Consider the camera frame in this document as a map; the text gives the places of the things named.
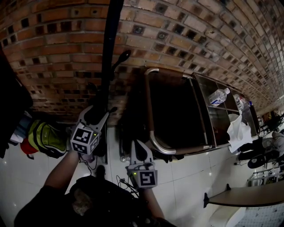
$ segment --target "cart handle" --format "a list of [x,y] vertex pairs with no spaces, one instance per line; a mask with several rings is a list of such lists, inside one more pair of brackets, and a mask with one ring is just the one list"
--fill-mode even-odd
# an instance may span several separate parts
[[167,70],[167,69],[159,69],[159,68],[150,68],[145,73],[145,88],[146,88],[146,99],[147,99],[147,115],[148,115],[148,127],[150,130],[150,140],[154,147],[161,153],[167,154],[167,155],[179,155],[179,154],[188,154],[188,153],[196,153],[202,150],[211,149],[212,145],[199,145],[195,147],[189,147],[189,148],[181,148],[181,149],[169,149],[165,148],[162,145],[159,144],[157,141],[155,134],[154,134],[154,120],[153,120],[153,110],[152,110],[152,103],[151,103],[151,93],[150,93],[150,86],[149,86],[149,77],[148,75],[151,72],[162,72],[162,73],[170,73],[171,75],[178,76],[178,77],[189,77],[188,75],[183,75],[182,72],[177,72],[173,70]]

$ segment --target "water bottle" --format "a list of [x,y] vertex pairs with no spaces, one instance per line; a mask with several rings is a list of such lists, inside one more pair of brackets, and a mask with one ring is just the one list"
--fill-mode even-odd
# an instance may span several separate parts
[[213,106],[220,105],[221,103],[226,101],[227,94],[229,94],[229,93],[230,93],[229,88],[225,88],[224,90],[218,89],[213,94],[209,95],[210,104],[213,105]]

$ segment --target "white cloth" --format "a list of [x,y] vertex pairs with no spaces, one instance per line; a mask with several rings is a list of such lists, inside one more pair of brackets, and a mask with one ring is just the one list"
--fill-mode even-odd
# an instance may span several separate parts
[[15,142],[15,143],[22,143],[24,138],[16,135],[16,134],[12,134],[11,138],[10,138],[11,141]]
[[241,121],[242,116],[236,114],[229,114],[230,126],[227,133],[230,136],[229,150],[231,153],[236,151],[239,147],[244,144],[252,143],[251,130],[248,125]]

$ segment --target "backpack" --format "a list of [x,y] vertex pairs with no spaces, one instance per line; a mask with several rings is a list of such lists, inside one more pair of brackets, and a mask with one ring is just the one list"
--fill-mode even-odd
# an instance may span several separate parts
[[28,141],[32,147],[53,158],[63,156],[67,150],[66,132],[43,120],[33,122],[28,132]]

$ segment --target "cable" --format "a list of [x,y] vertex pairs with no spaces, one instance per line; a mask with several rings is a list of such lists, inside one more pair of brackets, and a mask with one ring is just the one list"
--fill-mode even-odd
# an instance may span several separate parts
[[90,171],[90,176],[92,175],[92,170],[95,170],[97,168],[97,164],[98,164],[98,157],[96,157],[96,165],[95,168],[91,168],[91,166],[89,165],[87,160],[84,160],[82,155],[79,153],[79,163],[84,163],[88,170]]
[[246,162],[246,163],[244,163],[244,164],[241,164],[241,162],[242,162],[242,161],[237,161],[237,162],[235,162],[235,163],[236,163],[236,165],[239,165],[239,166],[243,166],[243,165],[249,163],[249,162]]
[[117,185],[118,185],[120,188],[122,188],[122,187],[121,187],[121,183],[125,184],[125,185],[127,186],[127,188],[122,188],[122,189],[127,190],[127,189],[129,188],[129,189],[130,189],[130,193],[131,193],[131,194],[135,193],[135,195],[137,196],[137,198],[139,198],[139,195],[137,194],[138,191],[137,191],[131,184],[129,184],[129,177],[128,177],[127,182],[126,182],[124,179],[121,179],[121,178],[119,177],[119,175],[116,175],[116,181],[117,181]]
[[118,185],[120,188],[122,188],[122,187],[121,187],[121,183],[123,183],[123,182],[125,182],[125,181],[124,181],[123,179],[121,179],[121,178],[119,177],[119,175],[116,175],[116,181],[117,181],[117,185]]

